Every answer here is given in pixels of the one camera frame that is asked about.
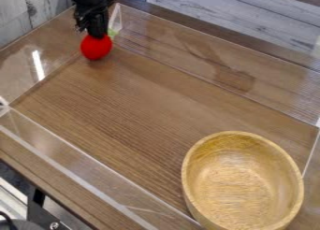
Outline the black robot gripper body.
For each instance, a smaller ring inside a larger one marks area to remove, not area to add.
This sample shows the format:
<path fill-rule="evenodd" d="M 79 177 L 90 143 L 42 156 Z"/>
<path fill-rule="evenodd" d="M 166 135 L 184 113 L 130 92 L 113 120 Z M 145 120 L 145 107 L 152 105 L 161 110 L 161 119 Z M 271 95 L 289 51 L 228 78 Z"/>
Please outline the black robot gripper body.
<path fill-rule="evenodd" d="M 77 22 L 77 28 L 82 32 L 87 27 L 87 16 L 91 13 L 107 11 L 107 8 L 113 5 L 114 0 L 71 0 L 75 4 L 74 18 Z"/>

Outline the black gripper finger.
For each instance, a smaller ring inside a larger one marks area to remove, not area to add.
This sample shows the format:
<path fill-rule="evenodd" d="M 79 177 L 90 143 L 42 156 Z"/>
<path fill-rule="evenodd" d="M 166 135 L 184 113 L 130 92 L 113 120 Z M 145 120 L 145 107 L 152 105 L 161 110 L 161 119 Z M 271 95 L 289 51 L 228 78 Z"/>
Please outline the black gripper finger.
<path fill-rule="evenodd" d="M 91 13 L 87 18 L 87 33 L 98 38 L 102 39 L 107 34 L 109 29 L 109 13 L 106 11 Z"/>

